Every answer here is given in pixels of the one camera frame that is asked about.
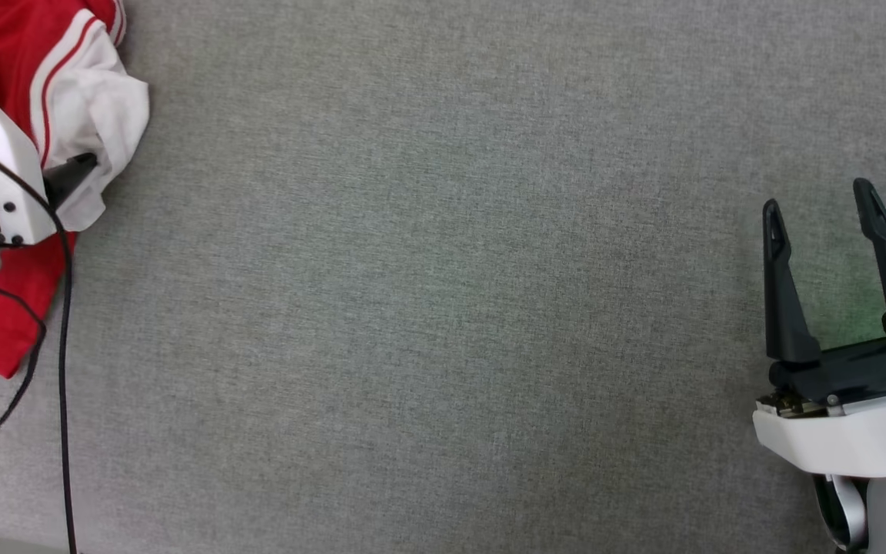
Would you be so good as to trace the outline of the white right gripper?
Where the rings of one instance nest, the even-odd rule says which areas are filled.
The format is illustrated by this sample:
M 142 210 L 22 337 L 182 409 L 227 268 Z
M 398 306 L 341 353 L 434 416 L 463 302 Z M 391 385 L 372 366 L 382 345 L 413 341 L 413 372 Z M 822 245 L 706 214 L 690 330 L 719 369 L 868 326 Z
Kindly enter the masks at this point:
M 852 183 L 859 225 L 873 245 L 884 295 L 886 207 L 868 179 Z M 766 353 L 773 392 L 753 414 L 761 445 L 811 474 L 886 478 L 886 338 L 821 354 L 809 332 L 790 259 L 781 208 L 762 209 Z

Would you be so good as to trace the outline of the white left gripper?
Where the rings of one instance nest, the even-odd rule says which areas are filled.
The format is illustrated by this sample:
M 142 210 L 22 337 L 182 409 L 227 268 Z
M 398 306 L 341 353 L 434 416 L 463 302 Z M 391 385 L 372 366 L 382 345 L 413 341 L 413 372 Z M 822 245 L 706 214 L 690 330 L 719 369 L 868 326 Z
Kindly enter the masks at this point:
M 98 165 L 95 154 L 74 155 L 43 171 L 35 144 L 0 109 L 0 235 L 14 245 L 36 245 L 56 232 L 40 200 L 58 211 Z

